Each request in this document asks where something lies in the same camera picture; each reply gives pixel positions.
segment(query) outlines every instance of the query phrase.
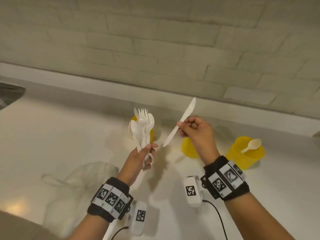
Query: right hand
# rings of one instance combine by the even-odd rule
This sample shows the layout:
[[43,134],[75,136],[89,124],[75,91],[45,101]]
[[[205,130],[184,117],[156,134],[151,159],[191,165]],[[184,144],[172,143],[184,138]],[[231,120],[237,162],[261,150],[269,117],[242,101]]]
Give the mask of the right hand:
[[200,159],[205,165],[213,163],[220,153],[214,139],[212,126],[198,116],[191,116],[184,122],[177,122],[181,137],[189,137]]

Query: white plastic knife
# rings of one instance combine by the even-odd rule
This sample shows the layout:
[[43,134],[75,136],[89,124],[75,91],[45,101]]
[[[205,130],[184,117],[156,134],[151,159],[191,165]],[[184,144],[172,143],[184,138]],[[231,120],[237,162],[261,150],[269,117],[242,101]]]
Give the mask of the white plastic knife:
[[[190,114],[193,112],[193,109],[195,108],[195,105],[196,105],[196,98],[194,97],[193,100],[191,101],[191,103],[189,104],[188,108],[186,109],[186,111],[182,115],[181,120],[180,120],[181,122],[184,122],[190,116]],[[168,145],[170,143],[170,141],[172,140],[174,135],[177,133],[178,129],[179,129],[179,127],[178,127],[178,125],[176,125],[176,127],[173,129],[173,131],[166,138],[166,140],[163,144],[163,147],[165,147],[166,145]]]

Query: white plastic bag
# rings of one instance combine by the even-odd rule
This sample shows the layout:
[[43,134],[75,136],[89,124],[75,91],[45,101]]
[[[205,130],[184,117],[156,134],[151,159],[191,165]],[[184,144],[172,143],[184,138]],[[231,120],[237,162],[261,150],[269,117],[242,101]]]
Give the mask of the white plastic bag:
[[73,170],[64,180],[42,175],[45,183],[57,188],[54,198],[47,204],[43,227],[60,238],[67,238],[86,216],[94,194],[119,169],[106,162],[92,162]]

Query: yellow plastic cup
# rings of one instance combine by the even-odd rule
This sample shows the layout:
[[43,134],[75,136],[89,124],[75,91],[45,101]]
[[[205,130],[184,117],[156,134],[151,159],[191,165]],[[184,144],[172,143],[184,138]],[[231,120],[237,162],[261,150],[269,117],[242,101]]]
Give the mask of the yellow plastic cup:
[[[134,116],[134,117],[132,117],[131,120],[137,121],[137,117]],[[153,142],[153,129],[151,129],[151,131],[150,131],[150,143],[151,142]]]
[[234,161],[241,170],[248,169],[255,162],[264,157],[264,149],[262,146],[256,150],[248,150],[245,153],[241,153],[243,149],[247,148],[249,141],[251,140],[252,138],[245,136],[237,138],[226,154],[226,158],[229,161]]
[[186,137],[183,139],[181,150],[183,154],[186,155],[187,157],[199,158],[199,155],[189,137]]

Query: wire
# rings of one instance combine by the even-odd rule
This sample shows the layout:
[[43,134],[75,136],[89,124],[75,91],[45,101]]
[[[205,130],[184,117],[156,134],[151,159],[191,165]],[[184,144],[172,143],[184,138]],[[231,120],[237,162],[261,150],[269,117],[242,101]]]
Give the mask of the wire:
[[129,227],[128,227],[128,226],[124,226],[124,227],[120,228],[120,229],[113,235],[113,237],[111,238],[111,240],[113,240],[113,239],[115,238],[115,236],[116,236],[121,230],[124,230],[124,229],[129,229]]
[[222,221],[221,215],[220,215],[220,213],[219,213],[219,211],[218,211],[217,207],[215,207],[215,206],[214,206],[214,204],[212,204],[212,203],[211,203],[210,201],[208,201],[208,200],[202,200],[202,201],[203,201],[203,202],[206,202],[206,203],[209,203],[210,205],[212,205],[212,206],[216,209],[216,211],[217,211],[217,213],[218,213],[218,215],[219,215],[219,218],[220,218],[221,224],[222,224],[222,228],[223,228],[224,235],[226,236],[226,240],[228,240],[228,238],[227,238],[227,234],[226,234],[226,230],[224,229],[223,221]]

